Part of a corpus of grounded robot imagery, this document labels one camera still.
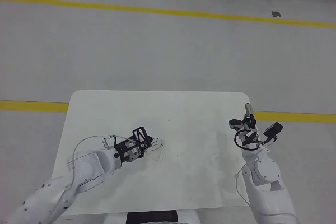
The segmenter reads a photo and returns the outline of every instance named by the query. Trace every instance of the floor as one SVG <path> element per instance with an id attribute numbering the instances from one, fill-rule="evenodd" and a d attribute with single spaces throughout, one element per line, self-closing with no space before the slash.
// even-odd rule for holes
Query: floor
<path id="1" fill-rule="evenodd" d="M 76 1 L 254 18 L 279 11 L 282 19 L 336 24 L 336 0 Z M 255 110 L 336 114 L 336 29 L 38 2 L 0 1 L 0 100 L 69 102 L 77 90 L 242 91 Z M 0 219 L 50 178 L 65 116 L 0 110 Z M 336 223 L 336 124 L 282 124 L 272 157 L 300 223 Z M 249 207 L 198 214 L 203 224 L 255 223 Z"/>

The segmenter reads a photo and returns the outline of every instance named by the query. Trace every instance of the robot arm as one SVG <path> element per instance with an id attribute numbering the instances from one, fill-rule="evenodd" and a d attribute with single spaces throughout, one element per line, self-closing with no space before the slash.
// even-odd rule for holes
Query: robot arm
<path id="1" fill-rule="evenodd" d="M 249 197 L 248 205 L 257 223 L 298 223 L 289 192 L 281 179 L 279 166 L 267 155 L 270 150 L 266 146 L 277 140 L 276 135 L 283 127 L 275 122 L 264 132 L 267 139 L 261 141 L 253 108 L 246 104 L 245 109 L 244 119 L 230 120 L 229 125 L 237 131 L 234 141 L 242 149 L 242 156 L 246 161 L 241 171 Z M 241 140 L 241 146 L 237 144 L 236 137 Z M 267 185 L 270 185 L 270 190 L 260 187 Z"/>
<path id="2" fill-rule="evenodd" d="M 42 184 L 41 188 L 23 201 L 4 223 L 53 223 L 72 205 L 77 194 L 103 183 L 106 176 L 113 174 L 123 162 L 142 158 L 145 151 L 152 146 L 152 141 L 152 137 L 147 135 L 143 127 L 140 127 L 133 131 L 131 137 L 118 144 L 115 143 L 114 147 L 109 147 L 105 138 L 103 140 L 105 148 L 101 150 L 75 153 L 77 145 L 73 156 L 67 161 L 69 175 L 51 179 Z"/>

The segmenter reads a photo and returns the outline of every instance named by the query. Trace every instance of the white table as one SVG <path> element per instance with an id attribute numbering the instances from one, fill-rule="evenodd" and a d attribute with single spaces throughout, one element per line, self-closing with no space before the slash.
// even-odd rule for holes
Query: white table
<path id="1" fill-rule="evenodd" d="M 165 144 L 142 159 L 123 163 L 104 183 L 80 194 L 65 215 L 245 205 L 234 179 L 244 160 L 228 122 L 243 118 L 247 102 L 241 92 L 75 92 L 53 178 L 67 174 L 67 157 L 88 136 L 129 137 L 143 126 Z M 78 151 L 103 148 L 101 140 L 87 140 Z M 246 196 L 242 179 L 238 185 Z"/>

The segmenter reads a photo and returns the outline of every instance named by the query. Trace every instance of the yellow floor line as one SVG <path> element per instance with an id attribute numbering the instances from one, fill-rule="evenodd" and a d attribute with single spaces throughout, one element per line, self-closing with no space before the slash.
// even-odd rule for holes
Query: yellow floor line
<path id="1" fill-rule="evenodd" d="M 295 26 L 310 26 L 336 29 L 336 24 L 326 22 L 309 22 L 299 20 L 284 20 L 281 18 L 259 18 L 251 16 L 241 15 L 229 15 L 219 13 L 208 12 L 192 12 L 182 10 L 166 10 L 161 8 L 143 8 L 133 6 L 117 6 L 110 4 L 97 4 L 97 3 L 84 3 L 84 2 L 65 2 L 57 0 L 0 0 L 3 2 L 18 2 L 18 3 L 31 3 L 31 4 L 45 4 L 50 6 L 63 6 L 63 7 L 75 7 L 75 8 L 90 8 L 96 10 L 114 10 L 125 12 L 139 12 L 139 13 L 154 13 L 172 16 L 189 16 L 189 17 L 201 17 L 201 18 L 213 18 L 218 20 L 238 20 L 244 22 L 261 22 L 269 24 L 281 24 L 281 25 L 295 25 Z"/>
<path id="2" fill-rule="evenodd" d="M 68 103 L 65 102 L 29 102 L 0 100 L 0 110 L 66 113 L 67 109 Z"/>
<path id="3" fill-rule="evenodd" d="M 64 102 L 28 102 L 0 100 L 0 110 L 66 113 L 67 109 L 68 103 Z M 336 124 L 336 114 L 304 114 L 256 111 L 255 116 L 257 120 L 265 121 Z"/>

